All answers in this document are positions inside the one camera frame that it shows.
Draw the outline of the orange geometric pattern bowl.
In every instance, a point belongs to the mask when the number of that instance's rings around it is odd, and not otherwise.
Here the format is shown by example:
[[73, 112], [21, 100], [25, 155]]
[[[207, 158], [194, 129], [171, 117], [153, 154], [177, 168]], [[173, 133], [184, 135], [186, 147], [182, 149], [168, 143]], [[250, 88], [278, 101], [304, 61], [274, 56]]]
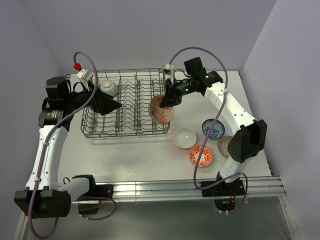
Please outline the orange geometric pattern bowl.
[[156, 95], [154, 96], [148, 106], [149, 114], [153, 120], [159, 124], [168, 124], [174, 117], [173, 107], [160, 107], [164, 96]]

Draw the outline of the blue floral bowl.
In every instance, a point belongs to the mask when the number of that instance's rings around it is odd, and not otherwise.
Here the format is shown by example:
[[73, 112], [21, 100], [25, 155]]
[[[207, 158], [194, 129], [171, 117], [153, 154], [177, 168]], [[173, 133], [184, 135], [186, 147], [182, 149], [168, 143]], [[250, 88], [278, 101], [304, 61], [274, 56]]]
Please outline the blue floral bowl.
[[[214, 118], [209, 118], [202, 123], [201, 129], [205, 136], [208, 134], [214, 120]], [[221, 121], [217, 120], [209, 134], [209, 138], [212, 140], [218, 140], [224, 136], [225, 131], [226, 130], [224, 124]]]

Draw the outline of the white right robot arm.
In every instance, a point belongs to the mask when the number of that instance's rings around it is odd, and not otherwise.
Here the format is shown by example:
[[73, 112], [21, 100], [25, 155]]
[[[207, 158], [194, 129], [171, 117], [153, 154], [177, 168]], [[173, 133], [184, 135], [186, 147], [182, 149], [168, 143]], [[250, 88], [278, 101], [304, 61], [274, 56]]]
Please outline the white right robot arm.
[[184, 62], [188, 77], [183, 80], [175, 78], [174, 67], [166, 64], [164, 74], [165, 95], [160, 107], [173, 107], [181, 104], [182, 97], [191, 93], [201, 93], [223, 116], [230, 126], [233, 137], [227, 149], [229, 157], [218, 172], [217, 191], [229, 194], [247, 163], [265, 147], [267, 124], [249, 114], [227, 89], [227, 79], [216, 71], [208, 72], [199, 57]]

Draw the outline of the pale green bowl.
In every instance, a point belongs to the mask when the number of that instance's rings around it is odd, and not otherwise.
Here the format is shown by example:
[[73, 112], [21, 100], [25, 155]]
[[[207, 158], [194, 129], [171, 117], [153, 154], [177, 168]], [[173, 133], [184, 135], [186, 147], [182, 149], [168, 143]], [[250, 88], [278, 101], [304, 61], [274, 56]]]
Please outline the pale green bowl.
[[100, 90], [103, 93], [106, 93], [106, 94], [114, 97], [118, 94], [118, 85], [115, 84], [113, 81], [106, 80], [100, 84]]

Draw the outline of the plain white bowl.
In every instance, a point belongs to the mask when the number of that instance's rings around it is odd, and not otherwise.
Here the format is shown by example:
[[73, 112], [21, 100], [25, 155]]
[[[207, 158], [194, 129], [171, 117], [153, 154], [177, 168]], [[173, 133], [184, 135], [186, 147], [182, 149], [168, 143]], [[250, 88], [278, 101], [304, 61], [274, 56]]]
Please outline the plain white bowl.
[[197, 136], [191, 129], [181, 127], [174, 131], [172, 139], [177, 147], [189, 149], [195, 145]]

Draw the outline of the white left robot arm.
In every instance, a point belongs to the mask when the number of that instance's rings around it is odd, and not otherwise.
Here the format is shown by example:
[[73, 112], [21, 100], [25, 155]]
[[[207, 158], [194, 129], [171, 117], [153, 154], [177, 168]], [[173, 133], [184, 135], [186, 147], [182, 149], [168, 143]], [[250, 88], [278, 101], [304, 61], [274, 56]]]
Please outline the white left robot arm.
[[31, 219], [66, 217], [74, 201], [103, 200], [91, 174], [76, 175], [66, 185], [58, 185], [62, 149], [72, 119], [62, 120], [90, 99], [94, 85], [90, 82], [88, 86], [88, 90], [75, 92], [64, 77], [46, 81], [36, 159], [25, 189], [14, 195], [15, 204]]

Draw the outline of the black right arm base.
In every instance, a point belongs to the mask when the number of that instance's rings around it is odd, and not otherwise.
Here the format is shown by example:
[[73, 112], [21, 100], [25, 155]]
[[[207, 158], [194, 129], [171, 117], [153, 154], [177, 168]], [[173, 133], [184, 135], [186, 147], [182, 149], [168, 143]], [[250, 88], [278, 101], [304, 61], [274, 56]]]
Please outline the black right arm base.
[[246, 196], [248, 193], [248, 177], [242, 172], [236, 172], [225, 178], [218, 172], [215, 180], [202, 180], [200, 185], [197, 185], [196, 175], [193, 175], [192, 180], [203, 198]]

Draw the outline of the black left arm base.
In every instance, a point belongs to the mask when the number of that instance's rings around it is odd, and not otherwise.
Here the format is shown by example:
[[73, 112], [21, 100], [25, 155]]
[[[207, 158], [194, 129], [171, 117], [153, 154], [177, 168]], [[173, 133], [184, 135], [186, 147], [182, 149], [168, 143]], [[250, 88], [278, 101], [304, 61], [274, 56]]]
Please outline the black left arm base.
[[88, 192], [79, 194], [76, 193], [71, 197], [71, 202], [75, 201], [102, 201], [112, 199], [114, 193], [114, 186], [112, 184], [98, 184], [93, 186]]

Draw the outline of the aluminium mounting rail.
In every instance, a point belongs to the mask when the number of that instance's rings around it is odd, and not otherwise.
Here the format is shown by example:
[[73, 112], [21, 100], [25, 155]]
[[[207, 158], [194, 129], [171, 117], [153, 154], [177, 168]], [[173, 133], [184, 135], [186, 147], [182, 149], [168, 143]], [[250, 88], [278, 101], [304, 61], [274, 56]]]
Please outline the aluminium mounting rail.
[[[129, 181], [112, 182], [112, 198], [117, 202], [161, 202], [201, 200], [202, 192], [197, 190], [193, 181]], [[248, 198], [283, 197], [287, 193], [280, 177], [249, 177]]]

